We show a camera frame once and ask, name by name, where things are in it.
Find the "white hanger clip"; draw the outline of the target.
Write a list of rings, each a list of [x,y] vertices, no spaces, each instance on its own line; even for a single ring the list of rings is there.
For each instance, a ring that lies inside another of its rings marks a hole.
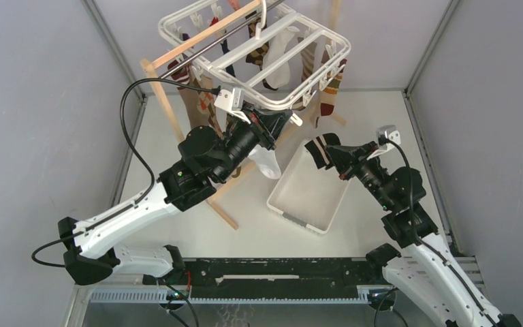
[[[300,118],[296,113],[292,112],[290,118],[289,118],[289,122],[291,124],[294,124],[296,126],[301,126],[303,124],[303,120],[302,118]]]

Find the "black sock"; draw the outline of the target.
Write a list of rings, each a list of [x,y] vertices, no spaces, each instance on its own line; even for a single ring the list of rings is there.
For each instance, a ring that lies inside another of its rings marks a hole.
[[[322,168],[329,170],[334,166],[326,152],[328,145],[340,145],[340,139],[335,133],[322,134],[304,144],[318,170]]]

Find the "white plastic clip hanger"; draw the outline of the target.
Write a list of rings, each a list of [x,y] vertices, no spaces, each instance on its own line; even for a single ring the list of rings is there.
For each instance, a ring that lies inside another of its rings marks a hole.
[[[196,78],[207,73],[271,110],[301,110],[336,84],[350,41],[282,1],[252,1],[221,15],[218,1],[196,1],[162,18],[159,34],[173,59]]]

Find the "beige orange argyle sock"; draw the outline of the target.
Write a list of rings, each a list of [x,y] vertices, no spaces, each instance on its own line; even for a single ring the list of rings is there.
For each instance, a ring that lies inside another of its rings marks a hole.
[[[205,75],[201,75],[200,79],[194,77],[193,85],[201,89],[212,89],[213,80]],[[222,136],[223,132],[219,125],[216,115],[216,108],[214,106],[214,95],[209,92],[198,91],[199,104],[198,110],[206,115],[208,124],[216,131],[219,136]]]

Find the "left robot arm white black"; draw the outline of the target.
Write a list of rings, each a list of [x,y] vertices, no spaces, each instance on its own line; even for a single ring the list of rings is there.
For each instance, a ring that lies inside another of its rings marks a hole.
[[[166,217],[173,217],[206,201],[234,170],[260,146],[275,148],[276,140],[293,115],[291,110],[245,106],[237,120],[220,136],[210,126],[193,128],[178,145],[181,158],[156,178],[152,187],[90,219],[66,217],[58,222],[66,247],[64,267],[78,285],[99,283],[115,274],[143,274],[181,282],[186,273],[174,245],[137,249],[122,240]]]

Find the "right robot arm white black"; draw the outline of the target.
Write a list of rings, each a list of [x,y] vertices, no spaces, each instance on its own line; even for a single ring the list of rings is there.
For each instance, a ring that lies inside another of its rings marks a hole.
[[[520,326],[501,313],[456,261],[437,225],[419,200],[426,195],[422,177],[406,157],[389,174],[375,156],[376,142],[362,146],[327,145],[325,151],[343,181],[358,179],[386,211],[383,227],[398,248],[385,243],[368,252],[367,277],[389,282],[437,326]]]

